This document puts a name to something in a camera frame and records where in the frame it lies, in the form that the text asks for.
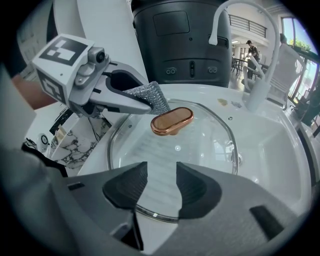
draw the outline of faucet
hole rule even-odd
[[[215,11],[215,14],[213,17],[212,32],[211,32],[211,36],[209,38],[209,44],[215,45],[215,46],[218,44],[217,33],[218,33],[218,21],[219,21],[220,14],[222,13],[222,11],[225,8],[227,8],[229,5],[233,5],[233,4],[247,4],[247,5],[254,6],[257,9],[259,9],[261,12],[263,12],[269,18],[269,20],[274,28],[274,32],[275,32],[275,43],[274,43],[272,60],[271,60],[271,64],[270,64],[266,74],[264,74],[262,72],[262,70],[261,70],[260,66],[258,65],[257,61],[255,60],[255,58],[253,58],[252,56],[250,57],[250,59],[255,64],[255,66],[258,68],[258,71],[261,74],[261,80],[257,80],[255,82],[254,87],[251,91],[250,97],[245,104],[247,109],[254,112],[255,110],[257,110],[259,104],[266,99],[267,94],[269,92],[269,89],[271,87],[270,81],[274,75],[276,65],[278,62],[280,33],[279,33],[278,26],[275,23],[272,16],[270,15],[270,13],[267,12],[267,10],[264,9],[261,5],[255,3],[255,2],[252,2],[250,0],[229,0],[229,1],[226,1],[223,4],[221,4],[218,7],[218,9]]]

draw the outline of white sink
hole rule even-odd
[[[243,103],[246,94],[236,90],[200,84],[165,84],[161,88],[167,99],[200,103],[227,123],[242,158],[238,175],[261,185],[297,215],[309,209],[307,157],[298,134],[279,106],[265,100],[256,113],[251,113]],[[227,100],[227,105],[222,106],[218,99]],[[92,151],[79,175],[107,169],[107,145],[114,127]]]

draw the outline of window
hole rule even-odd
[[[306,91],[313,89],[313,84],[317,74],[317,66],[318,65],[313,61],[306,61],[306,70],[303,73],[301,84],[297,90],[296,98],[298,100],[300,100],[302,96],[305,96]]]
[[[240,48],[240,59],[243,60],[248,52],[249,48]]]
[[[288,45],[304,47],[306,50],[318,54],[308,33],[296,18],[282,18],[282,33],[287,38]]]

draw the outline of person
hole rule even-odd
[[[42,90],[39,82],[25,80],[20,74],[28,65],[21,55],[17,40],[13,41],[11,48],[4,56],[3,62],[13,85],[34,110],[57,102]]]
[[[287,38],[284,34],[280,33],[280,43],[281,45],[288,45]]]
[[[34,110],[57,102],[42,90],[39,82],[25,80],[19,73],[16,74],[11,81]]]
[[[259,52],[258,52],[258,50],[257,50],[257,47],[255,47],[255,46],[252,44],[251,40],[248,40],[248,41],[246,42],[246,44],[248,44],[249,47],[250,47],[250,48],[249,48],[249,51],[248,51],[248,54],[246,55],[246,57],[249,57],[249,54],[251,54],[251,56],[254,57],[254,59],[256,60],[256,62],[258,62],[258,61],[259,61]],[[253,69],[253,70],[256,70],[256,65],[251,61],[251,59],[248,59],[248,65],[247,65],[247,66],[248,66],[248,68],[251,68],[251,69]],[[253,75],[254,75],[253,71],[248,69],[248,79],[252,79]]]

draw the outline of glass lid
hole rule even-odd
[[[149,217],[178,221],[182,207],[176,184],[177,162],[238,174],[238,150],[228,125],[205,106],[178,99],[170,108],[188,108],[193,120],[176,135],[157,135],[151,122],[156,115],[127,116],[108,143],[108,169],[147,162],[147,185],[137,202],[137,211]]]

